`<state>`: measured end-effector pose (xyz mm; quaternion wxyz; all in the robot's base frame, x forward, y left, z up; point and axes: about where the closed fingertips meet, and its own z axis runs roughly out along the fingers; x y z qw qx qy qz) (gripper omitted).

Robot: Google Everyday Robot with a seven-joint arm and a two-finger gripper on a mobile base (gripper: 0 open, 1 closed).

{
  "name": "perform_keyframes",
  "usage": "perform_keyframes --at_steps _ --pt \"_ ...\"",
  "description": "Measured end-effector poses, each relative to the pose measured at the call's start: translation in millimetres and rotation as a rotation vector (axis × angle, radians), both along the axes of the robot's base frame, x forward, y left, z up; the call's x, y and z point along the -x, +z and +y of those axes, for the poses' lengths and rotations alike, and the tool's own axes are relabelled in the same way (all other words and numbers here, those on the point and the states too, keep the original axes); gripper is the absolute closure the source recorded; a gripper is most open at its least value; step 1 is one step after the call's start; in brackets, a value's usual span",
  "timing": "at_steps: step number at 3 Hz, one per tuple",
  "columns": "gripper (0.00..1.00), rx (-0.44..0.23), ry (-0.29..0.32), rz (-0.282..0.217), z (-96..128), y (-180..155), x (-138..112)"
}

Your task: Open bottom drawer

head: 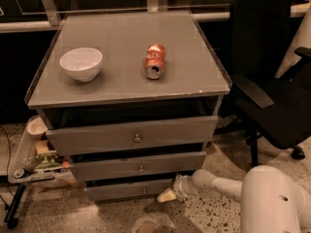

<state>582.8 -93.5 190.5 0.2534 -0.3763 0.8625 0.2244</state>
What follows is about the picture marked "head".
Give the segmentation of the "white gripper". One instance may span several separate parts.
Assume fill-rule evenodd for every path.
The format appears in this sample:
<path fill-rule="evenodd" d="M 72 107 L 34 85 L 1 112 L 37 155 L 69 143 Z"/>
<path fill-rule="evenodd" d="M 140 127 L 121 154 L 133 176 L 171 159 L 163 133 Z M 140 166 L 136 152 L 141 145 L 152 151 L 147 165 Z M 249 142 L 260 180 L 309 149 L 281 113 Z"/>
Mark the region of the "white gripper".
<path fill-rule="evenodd" d="M 156 200 L 159 203 L 164 203 L 173 201 L 176 198 L 186 199 L 194 194 L 194 189 L 189 176 L 182 176 L 181 174 L 178 174 L 172 184 L 172 188 L 165 189 L 158 195 Z"/>

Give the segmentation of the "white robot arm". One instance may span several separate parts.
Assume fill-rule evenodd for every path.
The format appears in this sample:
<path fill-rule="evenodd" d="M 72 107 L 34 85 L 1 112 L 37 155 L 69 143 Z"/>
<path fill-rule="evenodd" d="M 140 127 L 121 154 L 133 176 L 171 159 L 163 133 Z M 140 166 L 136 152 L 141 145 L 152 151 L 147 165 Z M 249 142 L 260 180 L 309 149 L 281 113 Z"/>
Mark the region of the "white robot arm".
<path fill-rule="evenodd" d="M 260 165 L 241 181 L 218 177 L 203 169 L 190 176 L 177 175 L 160 193 L 160 203 L 220 194 L 240 204 L 241 233 L 301 233 L 311 229 L 311 194 L 277 168 Z"/>

